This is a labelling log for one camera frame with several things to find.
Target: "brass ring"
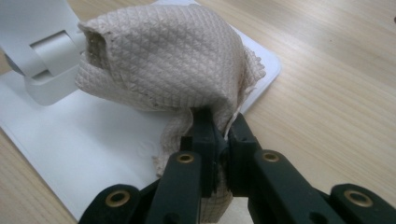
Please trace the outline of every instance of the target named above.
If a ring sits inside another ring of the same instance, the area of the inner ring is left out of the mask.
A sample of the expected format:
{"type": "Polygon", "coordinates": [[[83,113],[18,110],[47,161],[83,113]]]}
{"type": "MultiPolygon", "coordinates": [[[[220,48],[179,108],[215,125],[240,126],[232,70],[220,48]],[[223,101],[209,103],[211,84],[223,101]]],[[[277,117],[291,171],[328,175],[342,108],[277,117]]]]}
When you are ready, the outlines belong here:
{"type": "Polygon", "coordinates": [[[194,161],[194,157],[190,154],[181,154],[177,157],[177,161],[182,163],[190,163],[194,161]]]}
{"type": "Polygon", "coordinates": [[[271,153],[271,152],[265,152],[264,154],[262,154],[262,158],[265,159],[266,161],[271,161],[271,162],[279,161],[279,157],[275,153],[271,153]]]}
{"type": "Polygon", "coordinates": [[[131,199],[131,194],[128,191],[124,189],[119,189],[107,195],[106,204],[109,207],[120,207],[123,204],[127,203],[130,199],[131,199]]]}
{"type": "Polygon", "coordinates": [[[354,204],[356,204],[356,205],[358,205],[360,207],[371,207],[371,206],[373,206],[373,200],[371,200],[371,198],[369,198],[369,196],[367,196],[367,195],[365,195],[365,194],[363,194],[361,192],[358,192],[358,191],[356,191],[354,189],[346,190],[344,192],[344,196],[346,196],[346,198],[350,202],[352,202],[352,203],[354,203],[354,204]]]}

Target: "cloth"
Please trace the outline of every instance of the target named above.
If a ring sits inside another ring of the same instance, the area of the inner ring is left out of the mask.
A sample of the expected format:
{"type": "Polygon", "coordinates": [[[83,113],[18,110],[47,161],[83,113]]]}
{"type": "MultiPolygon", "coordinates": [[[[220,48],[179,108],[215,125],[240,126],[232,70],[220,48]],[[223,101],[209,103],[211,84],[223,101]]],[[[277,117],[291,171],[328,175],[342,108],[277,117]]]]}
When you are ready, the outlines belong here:
{"type": "MultiPolygon", "coordinates": [[[[191,108],[209,107],[226,136],[265,75],[233,28],[198,5],[121,8],[78,26],[87,38],[80,89],[142,110],[176,112],[163,131],[163,154],[154,160],[159,175],[192,125],[191,108]]],[[[217,222],[231,202],[223,172],[219,177],[217,193],[202,199],[202,222],[217,222]]]]}

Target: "light wood surface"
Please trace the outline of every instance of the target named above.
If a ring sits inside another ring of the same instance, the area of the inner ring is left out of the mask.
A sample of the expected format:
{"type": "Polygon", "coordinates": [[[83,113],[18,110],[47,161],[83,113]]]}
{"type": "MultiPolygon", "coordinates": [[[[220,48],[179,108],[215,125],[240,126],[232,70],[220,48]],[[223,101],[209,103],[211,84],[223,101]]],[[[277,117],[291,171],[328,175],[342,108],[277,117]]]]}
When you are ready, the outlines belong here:
{"type": "MultiPolygon", "coordinates": [[[[82,20],[151,2],[69,0],[82,20]]],[[[283,153],[317,189],[353,183],[396,206],[396,1],[199,3],[282,62],[246,115],[262,146],[283,153]]],[[[0,74],[8,70],[2,56],[0,74]]],[[[245,207],[236,200],[221,222],[251,223],[245,207]]],[[[0,223],[76,223],[4,133],[0,223]]]]}

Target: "white plastic hinge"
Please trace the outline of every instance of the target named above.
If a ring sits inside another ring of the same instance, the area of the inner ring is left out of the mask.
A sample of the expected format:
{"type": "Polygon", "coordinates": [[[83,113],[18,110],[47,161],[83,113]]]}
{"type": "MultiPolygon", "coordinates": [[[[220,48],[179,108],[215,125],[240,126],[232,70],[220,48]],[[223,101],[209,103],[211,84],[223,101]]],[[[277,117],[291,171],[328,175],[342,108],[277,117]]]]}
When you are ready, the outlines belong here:
{"type": "Polygon", "coordinates": [[[74,79],[85,49],[77,24],[65,0],[0,1],[0,47],[41,105],[51,105],[77,89],[74,79]]]}

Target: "dark object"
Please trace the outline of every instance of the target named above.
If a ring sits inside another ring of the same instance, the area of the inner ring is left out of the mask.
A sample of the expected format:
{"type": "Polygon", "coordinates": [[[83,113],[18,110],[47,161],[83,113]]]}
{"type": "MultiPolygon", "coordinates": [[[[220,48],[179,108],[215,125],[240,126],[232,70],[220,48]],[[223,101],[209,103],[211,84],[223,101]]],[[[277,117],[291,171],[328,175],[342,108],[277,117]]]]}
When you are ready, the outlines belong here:
{"type": "Polygon", "coordinates": [[[248,197],[254,223],[396,223],[396,210],[368,189],[339,185],[329,196],[312,188],[282,154],[262,150],[242,115],[228,137],[210,110],[196,111],[192,137],[181,139],[160,180],[141,191],[105,189],[79,223],[199,223],[200,199],[216,189],[220,166],[233,196],[248,197]]]}

